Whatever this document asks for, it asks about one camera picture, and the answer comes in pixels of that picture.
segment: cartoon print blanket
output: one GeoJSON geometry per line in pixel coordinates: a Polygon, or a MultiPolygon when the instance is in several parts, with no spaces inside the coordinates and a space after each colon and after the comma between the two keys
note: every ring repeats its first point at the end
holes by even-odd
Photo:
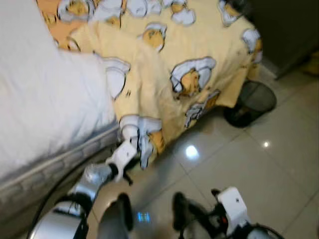
{"type": "Polygon", "coordinates": [[[258,31],[225,0],[38,0],[61,48],[101,60],[120,128],[147,167],[261,61],[258,31]]]}

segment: white floor tile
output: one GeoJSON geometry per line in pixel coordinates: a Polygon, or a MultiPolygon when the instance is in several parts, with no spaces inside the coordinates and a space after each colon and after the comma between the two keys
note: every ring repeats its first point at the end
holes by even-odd
{"type": "Polygon", "coordinates": [[[284,233],[285,239],[315,239],[319,230],[319,205],[313,200],[284,233]]]}
{"type": "Polygon", "coordinates": [[[280,232],[308,200],[299,186],[247,133],[235,138],[189,175],[211,204],[215,203],[211,188],[237,187],[252,221],[280,232]]]}
{"type": "Polygon", "coordinates": [[[183,168],[189,171],[242,131],[228,124],[222,110],[216,109],[182,135],[172,150],[183,168]]]}
{"type": "Polygon", "coordinates": [[[101,189],[93,206],[98,220],[102,217],[109,202],[114,201],[120,193],[126,192],[135,208],[141,209],[161,191],[185,175],[185,171],[174,156],[166,151],[146,170],[138,170],[130,174],[134,181],[131,187],[122,180],[119,183],[109,183],[101,189]]]}
{"type": "Polygon", "coordinates": [[[247,132],[312,196],[319,188],[318,123],[288,100],[247,132]]]}
{"type": "Polygon", "coordinates": [[[210,205],[197,190],[190,178],[185,175],[176,184],[163,192],[149,205],[140,211],[148,214],[149,222],[139,222],[136,220],[135,229],[132,232],[132,239],[177,239],[178,233],[172,228],[172,199],[176,192],[183,192],[188,198],[200,203],[206,209],[210,205]]]}
{"type": "Polygon", "coordinates": [[[319,79],[314,78],[291,98],[302,112],[319,122],[319,79]]]}
{"type": "Polygon", "coordinates": [[[308,82],[313,81],[313,77],[305,75],[298,70],[294,70],[287,75],[283,76],[279,80],[274,80],[268,74],[260,71],[260,75],[257,80],[263,82],[270,87],[276,97],[277,104],[281,105],[292,94],[301,90],[308,82]]]}

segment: floor tile grout line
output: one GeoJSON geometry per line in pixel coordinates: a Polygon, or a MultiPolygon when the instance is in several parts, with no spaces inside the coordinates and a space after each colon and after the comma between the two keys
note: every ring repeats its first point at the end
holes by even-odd
{"type": "Polygon", "coordinates": [[[168,189],[170,189],[172,186],[174,186],[176,183],[178,183],[180,180],[183,179],[183,177],[187,176],[187,174],[183,174],[181,177],[179,177],[176,181],[172,182],[171,184],[167,185],[165,188],[163,188],[160,192],[158,192],[156,195],[154,195],[154,197],[147,203],[145,203],[144,205],[141,206],[141,210],[143,210],[144,208],[146,208],[148,205],[150,205],[155,199],[157,199],[160,195],[162,195],[163,193],[165,193],[166,191],[168,191],[168,189]]]}
{"type": "Polygon", "coordinates": [[[316,194],[314,194],[307,202],[306,204],[300,209],[300,211],[297,213],[297,215],[288,223],[288,225],[283,229],[281,232],[282,234],[285,234],[287,230],[291,227],[291,225],[298,219],[298,217],[303,213],[305,208],[311,203],[311,201],[314,199],[316,194]]]}
{"type": "Polygon", "coordinates": [[[222,146],[220,146],[219,148],[217,148],[214,152],[212,152],[209,156],[205,157],[203,161],[199,162],[197,165],[195,165],[194,167],[192,167],[191,169],[189,169],[186,174],[190,174],[195,168],[197,168],[200,164],[207,162],[212,156],[214,156],[216,153],[218,153],[219,151],[221,151],[223,148],[225,148],[228,144],[230,144],[231,142],[233,142],[236,138],[238,138],[239,136],[241,136],[245,131],[240,132],[238,135],[232,137],[228,142],[225,142],[222,146]]]}
{"type": "MultiPolygon", "coordinates": [[[[289,101],[289,100],[293,101],[293,100],[292,100],[293,96],[297,95],[299,92],[301,92],[301,91],[302,91],[304,88],[306,88],[306,87],[307,87],[307,85],[303,85],[300,89],[296,90],[295,92],[291,93],[291,95],[287,96],[287,97],[286,97],[280,104],[278,104],[277,106],[278,106],[278,107],[279,107],[279,106],[282,106],[283,104],[286,104],[287,101],[289,101]]],[[[309,116],[309,115],[304,111],[303,107],[299,107],[299,106],[297,106],[297,105],[296,105],[296,107],[297,107],[300,111],[302,111],[308,118],[310,118],[311,120],[314,120],[315,122],[317,122],[316,119],[314,119],[313,117],[309,116]]]]}
{"type": "Polygon", "coordinates": [[[180,161],[176,158],[173,148],[170,148],[170,149],[169,149],[169,153],[168,153],[168,154],[173,157],[173,161],[177,161],[177,162],[179,163],[179,165],[181,166],[181,168],[182,168],[183,171],[184,171],[184,174],[187,174],[186,169],[183,167],[183,165],[180,163],[180,161]]]}
{"type": "Polygon", "coordinates": [[[309,118],[309,120],[314,121],[315,123],[318,123],[318,121],[317,121],[314,117],[310,116],[310,114],[307,113],[307,112],[304,110],[303,107],[300,107],[300,106],[298,106],[298,105],[296,105],[296,104],[294,104],[294,106],[295,106],[298,110],[300,110],[300,111],[303,113],[304,116],[306,116],[307,118],[309,118]]]}
{"type": "Polygon", "coordinates": [[[287,97],[285,97],[281,102],[280,104],[278,104],[278,106],[282,105],[284,102],[286,102],[289,98],[291,98],[293,95],[297,94],[298,92],[300,92],[301,90],[303,90],[306,86],[307,86],[308,83],[305,83],[303,84],[302,86],[300,86],[299,89],[296,89],[294,92],[292,92],[290,95],[288,95],[287,97]]]}
{"type": "MultiPolygon", "coordinates": [[[[260,117],[258,117],[258,119],[260,119],[261,117],[264,117],[266,115],[268,115],[269,113],[274,112],[275,110],[279,110],[281,107],[284,106],[284,104],[287,104],[288,100],[290,100],[289,98],[292,98],[293,95],[295,95],[297,92],[301,91],[302,89],[297,90],[296,92],[292,93],[290,96],[287,96],[284,100],[281,101],[280,104],[276,104],[275,108],[273,110],[271,110],[270,112],[265,112],[264,114],[262,114],[260,117]]],[[[247,131],[249,128],[252,127],[251,125],[248,125],[247,127],[244,128],[245,131],[247,131]]]]}
{"type": "Polygon", "coordinates": [[[199,193],[201,194],[201,196],[205,199],[205,201],[209,204],[209,206],[211,207],[211,208],[213,208],[214,207],[214,205],[212,205],[210,202],[209,202],[209,200],[206,198],[206,196],[203,194],[203,192],[201,191],[201,189],[198,187],[198,185],[194,182],[194,180],[191,178],[191,176],[190,175],[187,175],[188,176],[188,178],[191,180],[191,182],[193,183],[193,185],[195,186],[195,188],[199,191],[199,193]]]}
{"type": "Polygon", "coordinates": [[[246,132],[249,137],[252,138],[252,140],[262,149],[263,152],[265,152],[267,154],[267,156],[271,159],[271,161],[276,164],[297,186],[298,188],[304,193],[304,195],[309,198],[309,194],[305,191],[305,189],[303,188],[303,186],[297,182],[291,175],[289,172],[287,172],[287,170],[280,164],[277,162],[277,160],[275,159],[275,157],[273,155],[271,155],[267,150],[263,149],[262,146],[260,146],[259,142],[257,139],[255,139],[249,132],[246,132]]]}

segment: white sheet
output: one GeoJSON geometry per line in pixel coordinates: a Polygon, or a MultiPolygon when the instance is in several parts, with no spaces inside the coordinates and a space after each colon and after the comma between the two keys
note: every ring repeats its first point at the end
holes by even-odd
{"type": "Polygon", "coordinates": [[[58,50],[35,0],[0,1],[0,179],[115,120],[93,55],[58,50]]]}

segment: bed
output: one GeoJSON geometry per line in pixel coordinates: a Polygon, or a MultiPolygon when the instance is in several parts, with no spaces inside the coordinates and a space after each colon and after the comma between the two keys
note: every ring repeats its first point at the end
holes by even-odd
{"type": "MultiPolygon", "coordinates": [[[[33,0],[1,1],[0,19],[4,226],[78,162],[111,149],[118,124],[95,57],[58,50],[33,0]]],[[[21,226],[1,228],[1,238],[21,226]]]]}
{"type": "Polygon", "coordinates": [[[207,111],[233,107],[261,60],[258,31],[225,0],[0,5],[0,222],[123,138],[147,167],[207,111]]]}

